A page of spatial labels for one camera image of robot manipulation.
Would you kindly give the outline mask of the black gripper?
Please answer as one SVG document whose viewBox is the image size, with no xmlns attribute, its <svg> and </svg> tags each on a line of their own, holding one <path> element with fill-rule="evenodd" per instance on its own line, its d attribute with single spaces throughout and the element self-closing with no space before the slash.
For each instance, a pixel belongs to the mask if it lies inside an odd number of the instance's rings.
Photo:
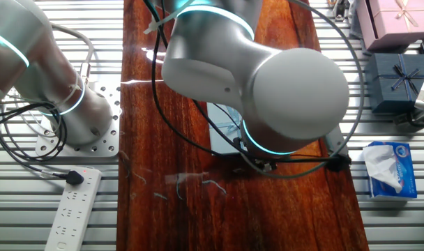
<svg viewBox="0 0 424 251">
<path fill-rule="evenodd" d="M 261 169 L 263 172 L 272 172 L 277 169 L 275 162 L 267 160 L 255 160 L 255 165 L 257 168 Z"/>
</svg>

